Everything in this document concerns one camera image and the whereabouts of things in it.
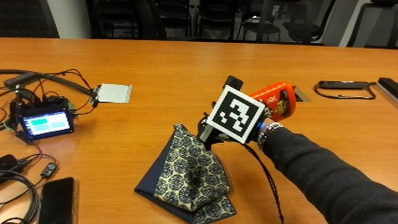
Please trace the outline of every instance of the display screen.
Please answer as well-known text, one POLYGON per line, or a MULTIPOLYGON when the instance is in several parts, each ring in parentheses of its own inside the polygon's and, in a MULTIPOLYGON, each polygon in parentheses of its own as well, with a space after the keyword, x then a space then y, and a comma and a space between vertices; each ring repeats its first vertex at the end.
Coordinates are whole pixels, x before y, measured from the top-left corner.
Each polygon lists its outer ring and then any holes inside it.
POLYGON ((52 114, 42 114, 34 117, 24 117, 24 123, 30 135, 52 133, 69 129, 69 123, 64 111, 52 114))

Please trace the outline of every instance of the dark sleeve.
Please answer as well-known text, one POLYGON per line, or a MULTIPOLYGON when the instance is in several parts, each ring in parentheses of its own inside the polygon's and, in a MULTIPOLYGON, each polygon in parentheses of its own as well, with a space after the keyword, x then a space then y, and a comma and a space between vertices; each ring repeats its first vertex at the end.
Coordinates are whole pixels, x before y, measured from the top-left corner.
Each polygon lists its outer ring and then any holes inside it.
POLYGON ((302 134, 278 128, 262 150, 329 223, 398 223, 398 193, 302 134))

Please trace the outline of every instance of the smartphone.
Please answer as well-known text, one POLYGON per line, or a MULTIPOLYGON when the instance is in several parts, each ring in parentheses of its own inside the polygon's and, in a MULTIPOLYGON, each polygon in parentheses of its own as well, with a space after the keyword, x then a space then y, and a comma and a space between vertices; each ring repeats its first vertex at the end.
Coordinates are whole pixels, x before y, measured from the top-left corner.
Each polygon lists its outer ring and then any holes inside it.
POLYGON ((46 182, 41 191, 37 224, 76 224, 74 203, 73 177, 46 182))

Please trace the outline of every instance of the orange object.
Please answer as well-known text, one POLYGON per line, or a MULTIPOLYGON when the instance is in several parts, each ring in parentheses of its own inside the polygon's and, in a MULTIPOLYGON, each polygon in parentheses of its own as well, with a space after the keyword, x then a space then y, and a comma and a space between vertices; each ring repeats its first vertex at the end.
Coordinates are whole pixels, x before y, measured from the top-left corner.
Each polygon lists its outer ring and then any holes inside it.
POLYGON ((294 87, 286 82, 277 82, 249 96, 270 108, 273 121, 283 120, 295 110, 294 87))

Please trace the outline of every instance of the bracelet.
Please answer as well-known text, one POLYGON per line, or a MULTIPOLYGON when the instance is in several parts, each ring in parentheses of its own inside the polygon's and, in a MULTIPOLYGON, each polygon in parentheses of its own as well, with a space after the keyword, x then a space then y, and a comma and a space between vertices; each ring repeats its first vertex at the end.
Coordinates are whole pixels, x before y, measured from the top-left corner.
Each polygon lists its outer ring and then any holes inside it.
POLYGON ((275 129, 283 127, 278 122, 271 123, 270 125, 266 126, 265 131, 259 133, 257 137, 257 145, 258 148, 262 149, 262 145, 265 142, 266 137, 274 132, 275 129))

